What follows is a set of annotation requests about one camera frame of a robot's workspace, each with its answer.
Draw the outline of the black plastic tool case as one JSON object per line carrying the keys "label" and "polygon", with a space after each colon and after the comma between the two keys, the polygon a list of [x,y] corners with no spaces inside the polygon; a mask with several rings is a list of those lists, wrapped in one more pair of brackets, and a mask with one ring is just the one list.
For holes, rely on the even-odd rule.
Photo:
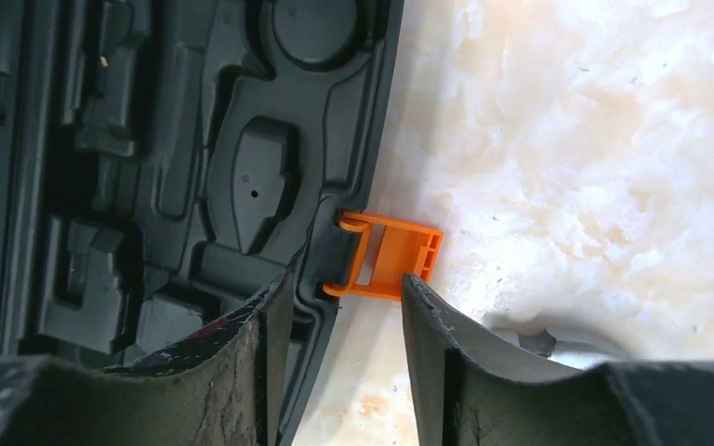
{"label": "black plastic tool case", "polygon": [[286,271],[276,441],[358,274],[400,1],[0,1],[0,357],[102,370]]}

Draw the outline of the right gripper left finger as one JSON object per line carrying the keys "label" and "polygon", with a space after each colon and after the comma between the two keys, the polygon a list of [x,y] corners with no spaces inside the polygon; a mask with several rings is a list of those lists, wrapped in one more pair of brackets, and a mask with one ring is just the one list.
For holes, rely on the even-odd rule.
{"label": "right gripper left finger", "polygon": [[0,445],[272,445],[293,306],[286,271],[233,313],[126,366],[0,357]]}

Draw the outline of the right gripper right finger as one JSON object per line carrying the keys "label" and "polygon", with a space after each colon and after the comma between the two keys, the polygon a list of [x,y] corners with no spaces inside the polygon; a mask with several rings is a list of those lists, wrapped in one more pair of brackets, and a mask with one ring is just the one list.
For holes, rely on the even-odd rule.
{"label": "right gripper right finger", "polygon": [[413,274],[402,310],[423,445],[714,445],[714,362],[578,370],[492,334]]}

